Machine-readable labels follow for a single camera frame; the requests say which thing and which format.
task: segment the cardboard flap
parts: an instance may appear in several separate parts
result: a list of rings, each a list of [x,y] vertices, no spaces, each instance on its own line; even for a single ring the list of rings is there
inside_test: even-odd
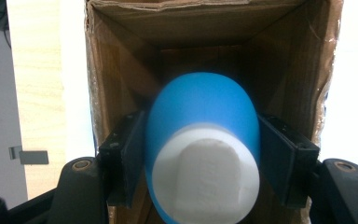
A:
[[[242,44],[303,2],[91,0],[89,6],[159,49],[178,49]]]
[[[109,1],[109,0],[91,0],[96,8],[102,7],[123,7],[137,9],[142,11],[162,11],[165,9],[199,6],[222,6],[222,5],[243,5],[251,0],[176,0],[176,1]]]
[[[157,94],[160,86],[154,63],[158,62],[158,50],[104,14],[90,11],[89,20],[89,91],[99,146],[122,116],[137,109],[137,101]]]

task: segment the cardboard box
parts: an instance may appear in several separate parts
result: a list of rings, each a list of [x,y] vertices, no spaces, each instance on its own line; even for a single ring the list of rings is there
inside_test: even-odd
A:
[[[278,116],[318,141],[342,4],[87,1],[89,89],[97,145],[123,115],[150,107],[171,79],[197,71],[232,77],[247,90],[257,111]],[[279,206],[262,180],[258,201],[245,222],[298,223],[301,215]]]

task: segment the white lid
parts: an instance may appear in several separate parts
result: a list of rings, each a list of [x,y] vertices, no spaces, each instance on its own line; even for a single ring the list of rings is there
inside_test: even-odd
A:
[[[239,222],[259,189],[248,148],[223,128],[205,123],[187,126],[168,141],[152,181],[159,205],[179,223]]]

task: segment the blue object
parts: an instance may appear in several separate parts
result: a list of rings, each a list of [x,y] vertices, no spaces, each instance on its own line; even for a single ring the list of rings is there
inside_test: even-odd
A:
[[[250,150],[259,164],[257,115],[243,88],[228,77],[192,73],[170,82],[159,94],[146,125],[145,171],[151,198],[167,223],[174,222],[160,207],[153,191],[153,166],[160,150],[182,128],[212,123],[229,130]]]

